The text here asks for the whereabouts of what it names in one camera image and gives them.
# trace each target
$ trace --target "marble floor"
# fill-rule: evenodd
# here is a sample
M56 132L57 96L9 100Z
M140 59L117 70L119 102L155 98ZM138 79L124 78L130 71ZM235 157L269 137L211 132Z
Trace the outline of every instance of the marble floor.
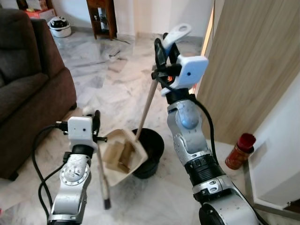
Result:
M65 65L70 69L77 92L79 107L90 105L101 111L100 134L108 134L116 128L137 128L151 83L151 67L154 63L153 41L155 37L130 36L118 40L94 40L92 34L75 32L70 37L56 39ZM183 54L196 55L201 49L201 40L186 39L178 43ZM154 129L165 142L157 173L140 180L129 176L112 187L110 210L103 209L97 159L92 159L93 179L87 189L88 203L83 225L197 225L199 204L193 199L192 185L173 149L171 132L168 129L167 102L155 93L145 127ZM81 115L77 108L69 112ZM235 185L245 193L243 170L230 170L224 164L232 146L216 143L217 157L221 167ZM46 175L61 164L68 151L68 139L58 130L52 131L37 150L37 163ZM45 224L45 213L38 201L39 179L31 160L19 170L16 181L0 180L0 225ZM59 188L58 174L48 181L54 197ZM271 225L295 225L298 221L278 219L264 214Z

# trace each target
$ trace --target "sofa armrest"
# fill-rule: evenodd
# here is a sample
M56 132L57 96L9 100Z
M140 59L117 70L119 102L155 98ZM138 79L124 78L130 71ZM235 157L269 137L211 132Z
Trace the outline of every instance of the sofa armrest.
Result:
M46 20L31 20L37 40L39 57L43 73L50 78L58 74L64 67L60 52L54 42Z

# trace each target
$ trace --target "broom handle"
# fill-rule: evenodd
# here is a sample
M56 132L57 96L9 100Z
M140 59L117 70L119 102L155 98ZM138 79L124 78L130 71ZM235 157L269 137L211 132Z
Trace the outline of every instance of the broom handle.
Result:
M141 135L141 131L142 131L142 128L143 128L143 125L144 125L146 116L148 114L148 111L149 111L149 108L150 108L150 105L151 105L152 99L154 97L154 93L155 93L155 90L156 90L157 86L158 86L158 81L157 80L152 80L151 87L150 87L150 90L149 90L149 94L148 94L148 97L147 97L147 101L146 101L146 104L145 104L145 107L144 107L144 112L142 113L142 119L141 119L141 122L140 122L140 126L139 126L139 128L137 130L137 133L135 135L135 141L139 140L139 137Z

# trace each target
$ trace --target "wooden door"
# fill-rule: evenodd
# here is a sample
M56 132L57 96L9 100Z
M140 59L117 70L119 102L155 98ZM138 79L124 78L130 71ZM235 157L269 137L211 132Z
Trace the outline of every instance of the wooden door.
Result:
M225 0L208 58L197 99L216 141L235 144L256 131L300 71L300 1Z

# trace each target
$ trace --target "black cable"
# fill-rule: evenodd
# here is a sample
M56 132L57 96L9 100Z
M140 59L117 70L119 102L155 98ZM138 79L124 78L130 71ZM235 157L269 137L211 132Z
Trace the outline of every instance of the black cable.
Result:
M48 176L46 176L46 178L41 182L41 184L39 185L38 187L38 199L39 201L41 202L41 205L45 211L45 214L47 216L47 219L49 218L49 212L48 212L48 209L44 203L44 200L42 198L42 186L46 185L46 181L52 177L55 173L57 173L59 170L61 170L61 168L64 166L64 164L62 164L60 167L58 167L56 170L54 170L51 174L49 174Z
M160 82L164 87L166 87L167 89L169 89L172 92L175 92L177 95L183 95L180 91L171 88L166 82L164 82L160 77L156 78L158 80L158 82ZM189 95L184 95L184 97L192 102L194 102L205 114L205 116L207 117L208 120L208 124L210 125L210 143L211 143L211 151L212 151L212 155L217 163L217 165L219 165L218 159L217 159L217 155L216 155L216 148L215 148L215 135L214 135L214 125L212 123L212 119L211 116L209 114L209 112L207 111L207 109L204 107L204 105L202 105L200 102L198 102L195 98L189 96Z
M175 92L177 95L183 95L180 91L171 88L166 82L164 82L160 77L156 78L158 80L158 82L160 82L164 87L166 87L167 89L169 89L170 91ZM184 97L188 100L191 100L192 102L194 102L199 108L201 108L201 110L204 112L204 114L207 117L208 123L210 125L210 142L211 142L211 151L213 154L213 157L216 161L217 164L219 164L218 159L217 159L217 155L216 155L216 150L215 150L215 138L214 138L214 126L212 123L212 119L211 116L209 114L209 112L207 111L207 109L204 107L204 105L202 105L200 102L198 102L195 98L189 96L189 95L184 95ZM252 208L253 212L255 213L257 219L259 220L259 222L262 225L269 225L262 217L261 215L258 214L258 212L252 207L252 205L247 201L247 199L244 197L244 199L246 200L246 202L249 204L249 206Z
M36 135L36 137L35 137L34 140L33 140L33 145L32 145L32 150L31 150L31 158L32 158L33 166L34 166L34 168L36 169L37 174L38 174L38 176L39 176L41 182L43 182L44 178L43 178L43 175L42 175L41 171L40 171L39 168L38 168L37 161L36 161L36 156L35 156L35 150L36 150L36 148L37 148L37 142L38 142L38 139L39 139L40 135L41 135L43 132L45 132L45 131L47 131L47 130L50 130L50 129L53 129L53 128L55 128L55 127L56 127L56 125L49 125L49 126L47 126L47 127L44 127L43 129L41 129L41 130L39 131L39 133ZM47 197L48 197L48 200L49 200L50 207L52 207L53 202L52 202L52 198L51 198L51 194L50 194L49 188L48 188L48 186L46 185L46 183L43 183L43 186L44 186L44 188L45 188L45 191L46 191L46 194L47 194Z

